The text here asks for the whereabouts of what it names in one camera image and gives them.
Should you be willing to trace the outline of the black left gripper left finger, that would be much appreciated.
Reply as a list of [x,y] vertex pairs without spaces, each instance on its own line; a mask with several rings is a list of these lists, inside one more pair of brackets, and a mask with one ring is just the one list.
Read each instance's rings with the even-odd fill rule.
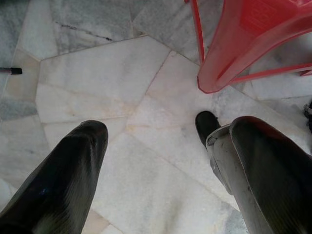
[[0,214],[3,234],[79,234],[108,145],[108,129],[88,120],[68,133]]

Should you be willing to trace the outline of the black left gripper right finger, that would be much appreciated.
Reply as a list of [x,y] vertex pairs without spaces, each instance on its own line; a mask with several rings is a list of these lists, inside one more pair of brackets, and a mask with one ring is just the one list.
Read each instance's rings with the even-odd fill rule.
[[247,182],[275,234],[312,232],[312,158],[263,120],[239,117],[230,135]]

